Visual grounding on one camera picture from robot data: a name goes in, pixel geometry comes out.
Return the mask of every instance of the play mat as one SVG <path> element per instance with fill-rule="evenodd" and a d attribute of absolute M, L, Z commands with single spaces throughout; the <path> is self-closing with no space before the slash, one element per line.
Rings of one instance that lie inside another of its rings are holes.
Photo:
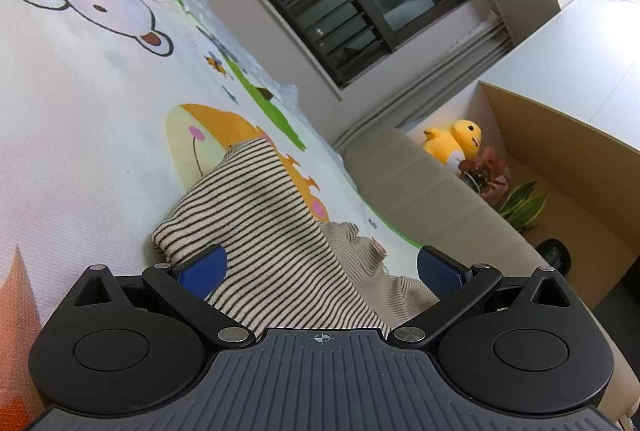
<path fill-rule="evenodd" d="M 210 10 L 0 0 L 0 24 L 0 431 L 42 410 L 28 352 L 81 272 L 158 261 L 153 229 L 242 140 L 269 140 L 317 219 L 356 223 L 391 273 L 417 277 L 417 246 Z"/>

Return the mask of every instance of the metal screw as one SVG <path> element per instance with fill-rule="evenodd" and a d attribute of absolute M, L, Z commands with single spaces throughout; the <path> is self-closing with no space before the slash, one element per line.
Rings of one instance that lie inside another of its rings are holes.
<path fill-rule="evenodd" d="M 426 337 L 424 331 L 415 326 L 403 326 L 396 330 L 394 335 L 396 339 L 400 339 L 405 343 L 417 343 Z"/>
<path fill-rule="evenodd" d="M 249 332 L 244 328 L 229 326 L 218 332 L 218 338 L 225 343 L 241 343 L 249 337 Z"/>

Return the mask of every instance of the triangular cutout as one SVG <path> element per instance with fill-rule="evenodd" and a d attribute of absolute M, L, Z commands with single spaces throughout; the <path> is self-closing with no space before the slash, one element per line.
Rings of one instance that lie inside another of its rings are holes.
<path fill-rule="evenodd" d="M 539 305 L 564 307 L 571 305 L 559 284 L 550 277 L 542 280 L 531 301 Z"/>
<path fill-rule="evenodd" d="M 111 301 L 104 283 L 99 277 L 92 277 L 74 301 L 75 306 L 99 305 Z"/>

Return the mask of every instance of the beige striped cloth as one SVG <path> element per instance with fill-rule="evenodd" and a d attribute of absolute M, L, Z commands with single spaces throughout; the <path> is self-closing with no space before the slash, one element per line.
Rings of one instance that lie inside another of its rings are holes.
<path fill-rule="evenodd" d="M 380 328 L 437 301 L 421 282 L 390 277 L 350 223 L 320 223 L 271 144 L 247 140 L 180 200 L 151 239 L 178 264 L 212 243 L 227 273 L 207 301 L 260 335 L 268 327 Z"/>

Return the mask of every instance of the stuffed animal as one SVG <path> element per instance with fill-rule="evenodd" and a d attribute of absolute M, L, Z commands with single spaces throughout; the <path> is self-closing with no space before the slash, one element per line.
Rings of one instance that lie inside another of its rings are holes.
<path fill-rule="evenodd" d="M 482 142 L 482 130 L 471 121 L 456 121 L 448 130 L 429 128 L 424 131 L 424 136 L 427 140 L 422 148 L 456 174 L 460 173 L 460 162 L 478 156 Z"/>

